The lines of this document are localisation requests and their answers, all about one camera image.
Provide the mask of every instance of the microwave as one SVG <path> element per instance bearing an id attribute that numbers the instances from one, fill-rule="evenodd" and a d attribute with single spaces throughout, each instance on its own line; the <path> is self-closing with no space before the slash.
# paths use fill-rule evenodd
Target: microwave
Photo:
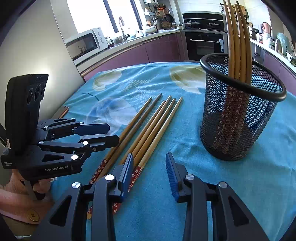
<path id="1" fill-rule="evenodd" d="M 66 47 L 75 65 L 108 48 L 101 28 L 93 28 L 65 40 Z"/>

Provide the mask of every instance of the built-in oven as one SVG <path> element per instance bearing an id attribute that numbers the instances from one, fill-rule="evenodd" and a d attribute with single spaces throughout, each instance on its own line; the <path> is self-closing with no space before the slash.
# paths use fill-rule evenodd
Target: built-in oven
<path id="1" fill-rule="evenodd" d="M 185 30 L 188 59 L 200 61 L 210 53 L 228 53 L 227 33 L 216 33 L 216 31 Z"/>

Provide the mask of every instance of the black mesh cup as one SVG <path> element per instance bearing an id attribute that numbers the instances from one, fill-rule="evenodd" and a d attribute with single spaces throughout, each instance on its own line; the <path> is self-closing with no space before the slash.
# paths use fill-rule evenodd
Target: black mesh cup
<path id="1" fill-rule="evenodd" d="M 286 88 L 254 61 L 251 85 L 227 75 L 228 54 L 206 55 L 200 64 L 207 73 L 201 141 L 213 156 L 239 160 L 261 134 L 277 102 L 286 98 Z"/>

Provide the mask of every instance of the kitchen cabinet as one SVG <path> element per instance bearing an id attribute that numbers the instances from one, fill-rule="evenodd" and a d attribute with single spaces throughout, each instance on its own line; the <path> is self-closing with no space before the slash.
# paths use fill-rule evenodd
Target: kitchen cabinet
<path id="1" fill-rule="evenodd" d="M 150 63 L 180 61 L 180 52 L 176 34 L 144 42 Z"/>
<path id="2" fill-rule="evenodd" d="M 264 54 L 263 65 L 272 71 L 277 77 L 279 76 L 281 63 L 267 52 Z"/>
<path id="3" fill-rule="evenodd" d="M 265 51 L 263 65 L 284 83 L 287 91 L 296 95 L 296 76 L 281 61 Z"/>
<path id="4" fill-rule="evenodd" d="M 279 79 L 286 86 L 287 91 L 296 95 L 296 77 L 284 66 L 280 66 Z"/>
<path id="5" fill-rule="evenodd" d="M 107 62 L 101 64 L 88 74 L 84 76 L 84 80 L 88 81 L 91 77 L 93 77 L 96 73 L 101 71 L 106 71 L 110 69 L 117 69 L 121 67 L 127 67 L 131 65 L 136 64 L 147 64 L 149 63 L 149 59 L 146 53 L 146 49 L 143 44 L 140 46 L 137 46 L 135 48 L 132 48 L 130 50 L 127 50 Z"/>
<path id="6" fill-rule="evenodd" d="M 103 63 L 101 65 L 84 75 L 84 80 L 88 81 L 100 71 L 136 64 L 183 61 L 184 57 L 182 60 L 180 57 L 180 43 L 178 42 L 177 34 L 168 34 L 163 37 L 145 41 L 137 47 L 123 50 L 122 53 L 116 53 L 114 57 L 110 56 L 107 61 L 102 61 Z"/>

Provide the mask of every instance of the cabinet handle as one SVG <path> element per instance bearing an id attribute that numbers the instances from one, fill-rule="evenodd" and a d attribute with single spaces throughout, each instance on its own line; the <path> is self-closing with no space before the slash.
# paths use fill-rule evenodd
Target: cabinet handle
<path id="1" fill-rule="evenodd" d="M 219 44 L 219 41 L 208 41 L 208 40 L 195 40 L 195 39 L 190 39 L 190 41 L 201 41 L 201 42 L 211 42 L 211 43 L 217 43 Z"/>

